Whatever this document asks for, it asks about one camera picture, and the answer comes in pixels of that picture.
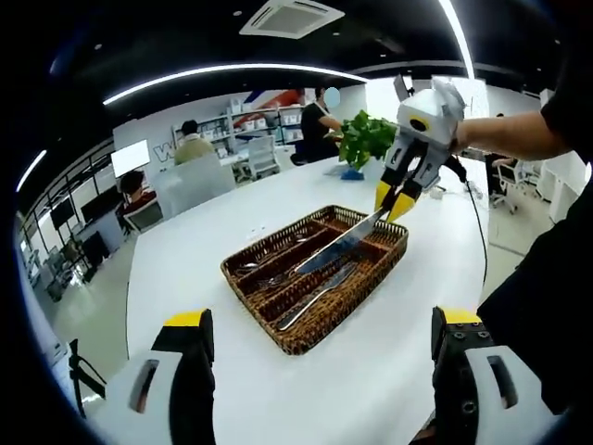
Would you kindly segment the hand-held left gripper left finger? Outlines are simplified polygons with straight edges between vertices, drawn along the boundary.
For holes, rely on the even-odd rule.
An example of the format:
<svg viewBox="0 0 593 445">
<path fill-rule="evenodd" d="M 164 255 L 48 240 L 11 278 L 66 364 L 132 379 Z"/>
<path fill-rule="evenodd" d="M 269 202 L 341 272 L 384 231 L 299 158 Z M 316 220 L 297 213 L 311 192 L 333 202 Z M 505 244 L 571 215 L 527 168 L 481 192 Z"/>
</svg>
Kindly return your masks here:
<svg viewBox="0 0 593 445">
<path fill-rule="evenodd" d="M 214 444 L 212 313 L 171 317 L 107 381 L 95 428 L 106 444 Z"/>
</svg>

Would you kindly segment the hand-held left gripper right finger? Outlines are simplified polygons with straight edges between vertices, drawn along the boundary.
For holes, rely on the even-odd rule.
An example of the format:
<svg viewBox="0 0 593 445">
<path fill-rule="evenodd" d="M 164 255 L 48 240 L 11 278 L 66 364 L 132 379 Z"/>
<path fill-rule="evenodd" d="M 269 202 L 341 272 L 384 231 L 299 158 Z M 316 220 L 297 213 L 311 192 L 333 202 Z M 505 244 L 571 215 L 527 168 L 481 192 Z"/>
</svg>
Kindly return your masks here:
<svg viewBox="0 0 593 445">
<path fill-rule="evenodd" d="M 438 444 L 542 444 L 560 422 L 536 374 L 474 313 L 434 307 L 431 355 Z"/>
</svg>

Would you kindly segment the person's right hand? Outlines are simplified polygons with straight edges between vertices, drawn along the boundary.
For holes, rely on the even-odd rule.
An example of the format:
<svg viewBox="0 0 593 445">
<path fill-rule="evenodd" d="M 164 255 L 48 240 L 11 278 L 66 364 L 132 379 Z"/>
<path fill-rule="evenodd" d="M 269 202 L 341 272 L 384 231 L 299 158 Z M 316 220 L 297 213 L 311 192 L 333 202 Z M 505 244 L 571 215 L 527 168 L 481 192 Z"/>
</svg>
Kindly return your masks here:
<svg viewBox="0 0 593 445">
<path fill-rule="evenodd" d="M 470 145 L 468 121 L 460 121 L 454 131 L 448 151 L 452 155 L 458 155 Z"/>
</svg>

